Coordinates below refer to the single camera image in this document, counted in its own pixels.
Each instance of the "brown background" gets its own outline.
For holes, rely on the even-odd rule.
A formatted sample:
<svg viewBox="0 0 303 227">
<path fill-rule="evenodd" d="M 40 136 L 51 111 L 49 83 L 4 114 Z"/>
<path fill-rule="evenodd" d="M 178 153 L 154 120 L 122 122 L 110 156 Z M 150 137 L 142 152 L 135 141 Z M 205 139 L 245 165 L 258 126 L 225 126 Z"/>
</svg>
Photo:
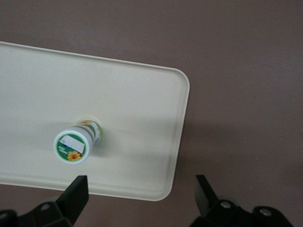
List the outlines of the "brown background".
<svg viewBox="0 0 303 227">
<path fill-rule="evenodd" d="M 173 67 L 191 91 L 171 194 L 91 195 L 80 227 L 186 227 L 194 175 L 303 226 L 303 2 L 0 1 L 0 40 Z M 0 185 L 19 214 L 59 191 Z"/>
</svg>

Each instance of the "white lid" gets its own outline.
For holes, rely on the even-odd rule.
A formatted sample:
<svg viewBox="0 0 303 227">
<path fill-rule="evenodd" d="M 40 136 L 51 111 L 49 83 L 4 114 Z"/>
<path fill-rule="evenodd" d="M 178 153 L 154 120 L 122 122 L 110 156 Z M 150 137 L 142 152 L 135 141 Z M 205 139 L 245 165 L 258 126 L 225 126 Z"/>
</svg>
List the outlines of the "white lid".
<svg viewBox="0 0 303 227">
<path fill-rule="evenodd" d="M 53 149 L 57 157 L 68 164 L 83 162 L 93 147 L 93 138 L 82 128 L 71 127 L 59 133 Z"/>
</svg>

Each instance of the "sunflower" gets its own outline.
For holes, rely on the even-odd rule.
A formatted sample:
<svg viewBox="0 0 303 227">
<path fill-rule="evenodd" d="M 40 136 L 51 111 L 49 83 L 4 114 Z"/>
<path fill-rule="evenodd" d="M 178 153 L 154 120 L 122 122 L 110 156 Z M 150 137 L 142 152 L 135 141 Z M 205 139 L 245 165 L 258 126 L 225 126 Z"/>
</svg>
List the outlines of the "sunflower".
<svg viewBox="0 0 303 227">
<path fill-rule="evenodd" d="M 77 161 L 80 158 L 81 158 L 81 156 L 80 156 L 80 154 L 77 151 L 70 151 L 70 152 L 68 152 L 67 159 L 69 161 Z"/>
<path fill-rule="evenodd" d="M 89 120 L 82 121 L 82 122 L 80 122 L 80 124 L 90 124 L 90 121 Z"/>
</svg>

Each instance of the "label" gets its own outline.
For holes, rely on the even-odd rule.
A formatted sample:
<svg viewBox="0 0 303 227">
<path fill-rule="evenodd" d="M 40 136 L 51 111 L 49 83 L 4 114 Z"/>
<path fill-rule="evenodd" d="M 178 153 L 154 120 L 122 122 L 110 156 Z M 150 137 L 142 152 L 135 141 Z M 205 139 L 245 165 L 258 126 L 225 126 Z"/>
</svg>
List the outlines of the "label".
<svg viewBox="0 0 303 227">
<path fill-rule="evenodd" d="M 72 133 L 62 135 L 56 144 L 59 156 L 70 162 L 79 161 L 85 155 L 86 147 L 85 141 Z"/>
<path fill-rule="evenodd" d="M 94 121 L 81 121 L 76 127 L 85 129 L 91 136 L 94 143 L 98 142 L 102 135 L 101 127 Z"/>
</svg>

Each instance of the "cylindrical container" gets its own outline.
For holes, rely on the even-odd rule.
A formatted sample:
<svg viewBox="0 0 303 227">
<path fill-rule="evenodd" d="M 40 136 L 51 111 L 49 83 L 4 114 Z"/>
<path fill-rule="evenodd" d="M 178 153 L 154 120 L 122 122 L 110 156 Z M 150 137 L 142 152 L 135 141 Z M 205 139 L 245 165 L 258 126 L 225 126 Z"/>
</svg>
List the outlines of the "cylindrical container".
<svg viewBox="0 0 303 227">
<path fill-rule="evenodd" d="M 78 164 L 89 156 L 101 135 L 101 127 L 96 122 L 81 121 L 78 125 L 59 133 L 53 142 L 53 149 L 61 161 Z"/>
</svg>

